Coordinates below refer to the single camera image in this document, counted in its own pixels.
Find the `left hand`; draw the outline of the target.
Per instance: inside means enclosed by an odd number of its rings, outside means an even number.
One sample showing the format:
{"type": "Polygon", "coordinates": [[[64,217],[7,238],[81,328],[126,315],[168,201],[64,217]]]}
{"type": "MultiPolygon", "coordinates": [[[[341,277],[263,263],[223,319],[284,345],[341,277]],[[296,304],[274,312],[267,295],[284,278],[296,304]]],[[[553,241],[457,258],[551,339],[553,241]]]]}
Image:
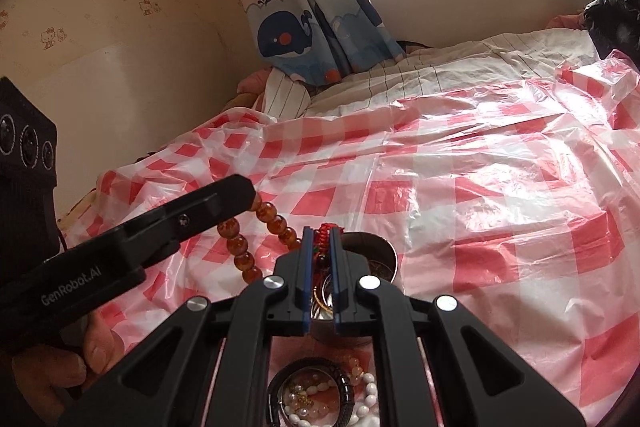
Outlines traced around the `left hand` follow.
{"type": "Polygon", "coordinates": [[[26,399],[43,405],[56,401],[53,388],[84,385],[89,374],[100,376],[124,355],[124,342],[98,311],[89,314],[81,354],[55,347],[33,347],[12,360],[17,388],[26,399]]]}

